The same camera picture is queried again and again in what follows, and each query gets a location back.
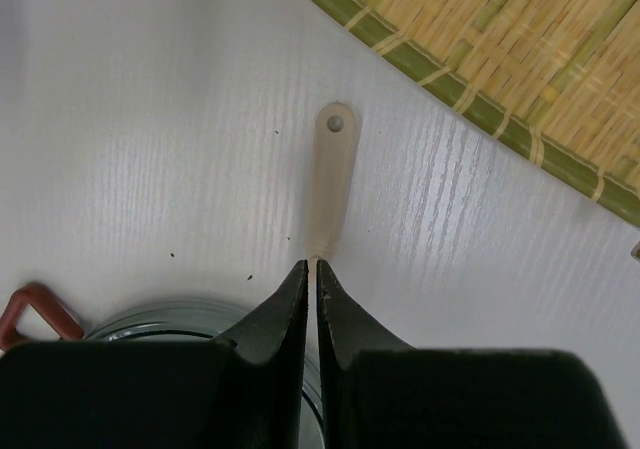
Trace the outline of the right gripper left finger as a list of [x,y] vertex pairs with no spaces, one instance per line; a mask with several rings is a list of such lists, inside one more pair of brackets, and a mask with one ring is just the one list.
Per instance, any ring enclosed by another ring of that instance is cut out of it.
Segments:
[[1,359],[5,448],[297,448],[308,265],[221,334],[154,325],[113,340],[23,342]]

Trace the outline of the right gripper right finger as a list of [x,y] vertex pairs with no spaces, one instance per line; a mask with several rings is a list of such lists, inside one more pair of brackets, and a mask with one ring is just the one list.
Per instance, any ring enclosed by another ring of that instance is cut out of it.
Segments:
[[316,266],[330,448],[621,448],[590,369],[556,350],[417,349]]

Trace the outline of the beige spoon handle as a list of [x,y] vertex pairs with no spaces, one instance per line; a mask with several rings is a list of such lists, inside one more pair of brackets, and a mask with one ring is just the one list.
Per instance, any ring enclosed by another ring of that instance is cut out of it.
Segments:
[[346,104],[330,103],[315,119],[306,237],[310,282],[316,281],[317,262],[331,258],[342,235],[359,135]]

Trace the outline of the metal tongs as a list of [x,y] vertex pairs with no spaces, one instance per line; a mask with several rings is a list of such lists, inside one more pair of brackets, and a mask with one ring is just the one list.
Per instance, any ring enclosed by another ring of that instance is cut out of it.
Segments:
[[640,260],[640,242],[638,242],[632,249],[631,256],[637,261]]

